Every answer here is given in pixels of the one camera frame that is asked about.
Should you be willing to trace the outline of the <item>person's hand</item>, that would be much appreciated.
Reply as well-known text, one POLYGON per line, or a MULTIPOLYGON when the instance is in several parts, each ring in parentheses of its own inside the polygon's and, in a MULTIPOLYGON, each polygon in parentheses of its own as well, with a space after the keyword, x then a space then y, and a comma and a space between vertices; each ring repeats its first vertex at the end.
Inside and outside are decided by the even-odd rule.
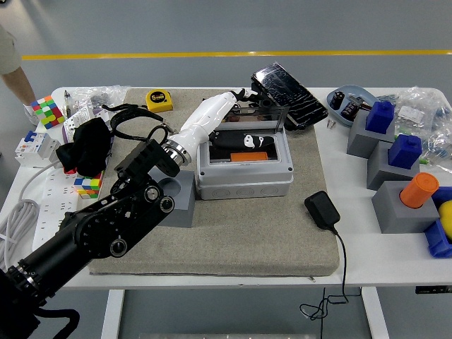
POLYGON ((32 106, 31 105, 23 105, 23 106, 24 106, 25 114, 26 114, 27 118, 29 119, 30 123, 34 126, 37 126, 39 124, 40 120, 37 117, 32 106))

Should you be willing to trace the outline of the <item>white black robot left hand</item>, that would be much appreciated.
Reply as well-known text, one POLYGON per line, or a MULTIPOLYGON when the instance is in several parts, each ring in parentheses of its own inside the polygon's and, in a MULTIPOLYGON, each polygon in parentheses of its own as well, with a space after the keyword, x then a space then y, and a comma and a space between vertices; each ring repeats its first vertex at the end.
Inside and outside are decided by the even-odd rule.
MULTIPOLYGON (((165 143, 168 153, 175 153, 185 162, 195 157, 200 144, 209 140, 209 135, 220 125, 227 113, 238 101, 257 98, 253 90, 242 88, 210 97, 198 106, 181 127, 179 133, 170 136, 165 143)), ((219 149, 233 151, 260 151, 274 143, 272 136, 229 133, 214 137, 212 144, 219 149)))

